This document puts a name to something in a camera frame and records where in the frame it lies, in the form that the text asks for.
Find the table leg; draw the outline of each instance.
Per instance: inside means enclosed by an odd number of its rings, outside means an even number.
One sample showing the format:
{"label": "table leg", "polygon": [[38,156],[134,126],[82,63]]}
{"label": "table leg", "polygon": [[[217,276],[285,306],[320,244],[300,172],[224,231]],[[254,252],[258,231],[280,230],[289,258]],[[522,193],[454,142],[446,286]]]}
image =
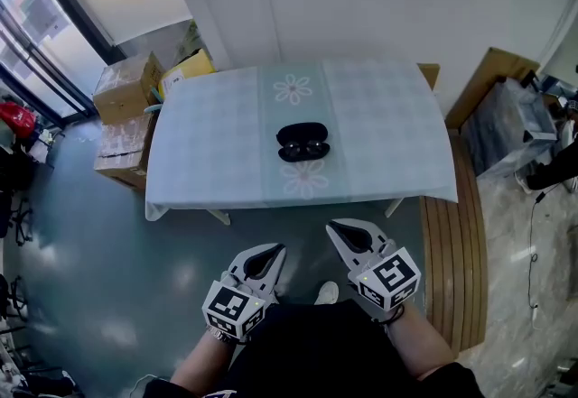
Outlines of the table leg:
{"label": "table leg", "polygon": [[223,225],[227,227],[231,224],[231,219],[228,217],[228,214],[221,212],[220,210],[216,210],[213,208],[208,208],[207,212],[209,212],[214,218],[220,220]]}
{"label": "table leg", "polygon": [[391,201],[391,204],[389,204],[389,207],[384,212],[387,218],[390,218],[394,214],[396,208],[399,206],[399,204],[401,204],[402,200],[404,200],[404,198],[398,198]]}

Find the stacked cardboard box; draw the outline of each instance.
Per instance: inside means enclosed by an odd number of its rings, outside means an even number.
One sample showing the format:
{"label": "stacked cardboard box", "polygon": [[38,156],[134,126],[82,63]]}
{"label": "stacked cardboard box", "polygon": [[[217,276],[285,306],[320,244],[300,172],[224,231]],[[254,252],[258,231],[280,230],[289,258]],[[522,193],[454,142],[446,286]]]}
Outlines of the stacked cardboard box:
{"label": "stacked cardboard box", "polygon": [[93,95],[103,123],[94,169],[129,188],[144,190],[155,117],[144,114],[157,103],[163,68],[158,59],[138,55],[105,68]]}

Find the white flower pattern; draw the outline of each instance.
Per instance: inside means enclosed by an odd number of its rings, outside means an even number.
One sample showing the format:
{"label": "white flower pattern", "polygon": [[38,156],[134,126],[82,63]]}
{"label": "white flower pattern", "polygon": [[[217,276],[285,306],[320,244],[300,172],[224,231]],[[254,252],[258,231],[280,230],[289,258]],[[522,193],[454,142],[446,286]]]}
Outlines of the white flower pattern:
{"label": "white flower pattern", "polygon": [[285,76],[285,82],[276,82],[273,84],[273,89],[278,92],[275,100],[285,101],[289,98],[292,105],[298,105],[301,97],[308,97],[313,93],[309,87],[306,87],[309,81],[310,79],[308,77],[297,79],[294,74],[287,74]]}
{"label": "white flower pattern", "polygon": [[319,174],[324,166],[323,159],[282,166],[281,174],[290,179],[284,185],[283,192],[287,196],[299,194],[305,200],[312,199],[315,188],[323,189],[329,186],[329,180]]}

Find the wristwatch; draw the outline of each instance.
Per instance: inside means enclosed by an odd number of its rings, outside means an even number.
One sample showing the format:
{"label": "wristwatch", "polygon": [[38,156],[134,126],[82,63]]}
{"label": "wristwatch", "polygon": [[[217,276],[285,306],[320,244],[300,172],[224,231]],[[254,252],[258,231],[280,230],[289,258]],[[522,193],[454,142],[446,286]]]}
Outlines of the wristwatch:
{"label": "wristwatch", "polygon": [[234,337],[228,336],[222,330],[217,329],[213,326],[207,325],[207,331],[216,339],[220,340],[224,344],[236,345],[238,340]]}

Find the white label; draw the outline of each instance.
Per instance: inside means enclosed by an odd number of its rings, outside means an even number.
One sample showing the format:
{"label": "white label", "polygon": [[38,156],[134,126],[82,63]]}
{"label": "white label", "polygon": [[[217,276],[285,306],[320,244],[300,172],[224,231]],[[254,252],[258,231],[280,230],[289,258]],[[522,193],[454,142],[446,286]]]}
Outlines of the white label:
{"label": "white label", "polygon": [[176,82],[180,82],[181,80],[184,80],[181,69],[174,70],[163,79],[163,91],[165,98],[167,98],[169,95],[169,91],[171,90],[172,85]]}

